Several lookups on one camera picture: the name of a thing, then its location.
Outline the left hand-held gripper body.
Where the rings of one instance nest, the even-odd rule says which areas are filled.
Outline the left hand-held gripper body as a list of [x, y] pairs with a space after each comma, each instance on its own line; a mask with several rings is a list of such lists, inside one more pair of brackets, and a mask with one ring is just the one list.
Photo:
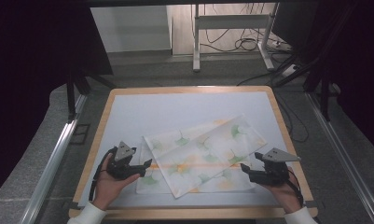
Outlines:
[[118, 147], [109, 150], [112, 156], [109, 159], [106, 171], [117, 180], [125, 180], [132, 175], [141, 174], [142, 168], [139, 165], [130, 166], [135, 151], [135, 147], [129, 147], [121, 141]]

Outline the person's left hand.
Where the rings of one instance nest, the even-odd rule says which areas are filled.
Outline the person's left hand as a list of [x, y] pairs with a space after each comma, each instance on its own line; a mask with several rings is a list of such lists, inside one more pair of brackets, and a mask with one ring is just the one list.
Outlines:
[[102, 211], [105, 211], [108, 208], [125, 187], [140, 177], [140, 175], [137, 174], [132, 175], [125, 180], [116, 180], [106, 171], [111, 156], [112, 154], [109, 153], [104, 159], [103, 166], [97, 179], [94, 199], [91, 202], [95, 207]]

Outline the white power strip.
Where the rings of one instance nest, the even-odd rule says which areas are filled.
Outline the white power strip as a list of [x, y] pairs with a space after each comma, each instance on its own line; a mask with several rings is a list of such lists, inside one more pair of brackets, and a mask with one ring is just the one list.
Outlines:
[[299, 66], [298, 66], [298, 65], [296, 65], [296, 64], [291, 64], [288, 68], [286, 68], [286, 69], [282, 72], [282, 76], [283, 76], [283, 77], [288, 77], [288, 76], [292, 75], [294, 72], [296, 72], [298, 69], [299, 69]]

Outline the white table mat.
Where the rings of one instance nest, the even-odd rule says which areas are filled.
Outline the white table mat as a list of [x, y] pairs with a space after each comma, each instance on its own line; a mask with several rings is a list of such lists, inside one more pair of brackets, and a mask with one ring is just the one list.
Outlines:
[[152, 165], [111, 206], [273, 205], [240, 166], [260, 170], [256, 152], [285, 148], [274, 108], [264, 91], [116, 95], [98, 154], [125, 142]]

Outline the wooden-edged table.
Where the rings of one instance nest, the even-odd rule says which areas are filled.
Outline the wooden-edged table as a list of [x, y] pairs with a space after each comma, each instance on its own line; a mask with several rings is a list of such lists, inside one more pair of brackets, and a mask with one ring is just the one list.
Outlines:
[[[240, 114], [249, 118], [267, 139], [267, 149], [295, 150], [274, 93], [267, 86], [110, 91], [76, 188], [76, 208], [70, 210], [70, 216], [78, 215], [86, 204], [97, 164], [119, 141], [140, 147], [145, 135]], [[135, 185], [129, 185], [108, 211], [109, 218], [116, 220], [260, 219], [283, 214], [270, 193], [261, 187], [252, 192], [189, 193], [175, 199], [170, 194], [139, 194]]]

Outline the aluminium rail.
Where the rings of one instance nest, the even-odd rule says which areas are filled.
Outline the aluminium rail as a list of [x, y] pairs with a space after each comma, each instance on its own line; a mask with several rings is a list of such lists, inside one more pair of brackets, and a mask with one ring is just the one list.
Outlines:
[[372, 224], [374, 224], [374, 195], [371, 189], [368, 187], [365, 180], [352, 162], [350, 155], [340, 141], [339, 136], [333, 128], [331, 122], [327, 121], [320, 111], [319, 102], [314, 94], [307, 92], [306, 97], [309, 100], [312, 110], [322, 126], [330, 145], [334, 149], [339, 162], [341, 163], [346, 175], [349, 177], [357, 196], [359, 197], [362, 205], [365, 207]]
[[27, 203], [24, 212], [22, 213], [21, 220], [18, 224], [34, 224], [39, 214], [39, 211], [45, 201], [50, 186], [54, 180], [58, 168], [62, 162], [62, 157], [67, 149], [73, 132], [76, 128], [77, 122], [82, 113], [83, 107], [86, 103], [87, 97], [85, 95], [79, 95], [76, 102], [74, 103], [74, 109], [76, 114], [73, 118], [68, 121], [61, 132], [61, 135], [52, 150], [52, 153], [48, 159], [47, 165], [40, 176], [35, 190]]

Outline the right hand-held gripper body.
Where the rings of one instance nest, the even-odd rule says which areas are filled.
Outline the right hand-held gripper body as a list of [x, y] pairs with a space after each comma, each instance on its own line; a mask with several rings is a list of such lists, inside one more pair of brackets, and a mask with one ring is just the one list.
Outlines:
[[251, 170], [250, 181], [260, 185], [278, 186], [289, 179], [286, 162], [301, 161], [301, 158], [274, 147], [266, 154], [263, 154], [263, 160], [264, 170]]

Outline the white panel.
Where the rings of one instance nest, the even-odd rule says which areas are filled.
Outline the white panel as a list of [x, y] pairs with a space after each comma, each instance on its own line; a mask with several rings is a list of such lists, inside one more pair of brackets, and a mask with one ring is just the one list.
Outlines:
[[106, 52], [172, 48], [166, 6], [92, 7], [90, 11]]

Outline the black floor bracket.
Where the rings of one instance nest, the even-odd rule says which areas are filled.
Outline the black floor bracket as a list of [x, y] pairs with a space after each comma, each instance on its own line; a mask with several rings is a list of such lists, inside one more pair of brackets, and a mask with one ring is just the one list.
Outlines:
[[76, 128], [73, 131], [70, 144], [71, 145], [84, 145], [88, 137], [90, 130], [89, 124], [77, 124]]

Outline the person's right hand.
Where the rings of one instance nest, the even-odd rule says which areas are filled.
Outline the person's right hand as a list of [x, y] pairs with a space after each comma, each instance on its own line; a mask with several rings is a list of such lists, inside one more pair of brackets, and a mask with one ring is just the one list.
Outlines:
[[281, 186], [264, 186], [271, 192], [278, 204], [287, 214], [295, 213], [302, 208], [296, 192], [287, 184]]

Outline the dark curtain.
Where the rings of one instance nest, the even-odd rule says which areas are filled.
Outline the dark curtain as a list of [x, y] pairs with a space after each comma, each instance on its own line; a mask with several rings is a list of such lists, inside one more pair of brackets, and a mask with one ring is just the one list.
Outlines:
[[90, 7], [74, 0], [0, 0], [0, 188], [70, 77], [112, 69]]
[[340, 88], [338, 103], [374, 146], [374, 0], [316, 0], [309, 40], [318, 56], [334, 30], [341, 11], [354, 3], [335, 43], [329, 49], [326, 69], [330, 81]]

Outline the white metal desk frame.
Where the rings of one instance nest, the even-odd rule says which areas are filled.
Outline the white metal desk frame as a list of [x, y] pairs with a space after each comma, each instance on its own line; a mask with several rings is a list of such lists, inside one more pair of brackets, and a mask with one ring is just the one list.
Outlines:
[[263, 29], [265, 33], [262, 39], [257, 41], [257, 47], [267, 70], [273, 71], [274, 65], [266, 47], [278, 6], [279, 3], [276, 2], [269, 14], [200, 15], [200, 6], [196, 5], [194, 13], [193, 71], [199, 72], [201, 70], [200, 30], [214, 29]]

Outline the black metal stand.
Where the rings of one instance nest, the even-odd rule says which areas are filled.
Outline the black metal stand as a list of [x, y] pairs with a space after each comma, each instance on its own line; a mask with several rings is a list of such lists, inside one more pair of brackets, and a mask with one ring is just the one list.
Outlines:
[[316, 57], [310, 62], [304, 64], [299, 70], [292, 73], [290, 76], [276, 81], [273, 84], [274, 88], [280, 88], [295, 78], [308, 73], [303, 84], [303, 90], [312, 93], [318, 86], [321, 87], [321, 91], [319, 92], [319, 110], [326, 121], [330, 121], [328, 116], [328, 99], [330, 96], [328, 62], [330, 51], [335, 46], [341, 31], [346, 25], [348, 19], [350, 19], [357, 3], [358, 0], [345, 0], [343, 7], [341, 7], [335, 14], [332, 21], [326, 28], [322, 29], [324, 35], [321, 39], [321, 45], [316, 48]]
[[71, 123], [76, 118], [76, 99], [75, 89], [82, 95], [90, 93], [90, 84], [87, 77], [91, 77], [95, 81], [105, 85], [110, 90], [117, 87], [116, 84], [99, 75], [93, 74], [87, 70], [74, 69], [68, 72], [66, 89], [67, 89], [67, 106], [68, 106], [68, 122]]

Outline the white leaf-print cloth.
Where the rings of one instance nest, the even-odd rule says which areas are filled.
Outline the white leaf-print cloth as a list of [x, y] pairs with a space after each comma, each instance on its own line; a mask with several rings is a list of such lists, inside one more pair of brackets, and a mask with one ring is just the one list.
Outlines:
[[267, 141], [244, 115], [143, 137], [141, 161], [152, 160], [137, 181], [139, 194], [212, 193], [252, 189], [240, 165]]

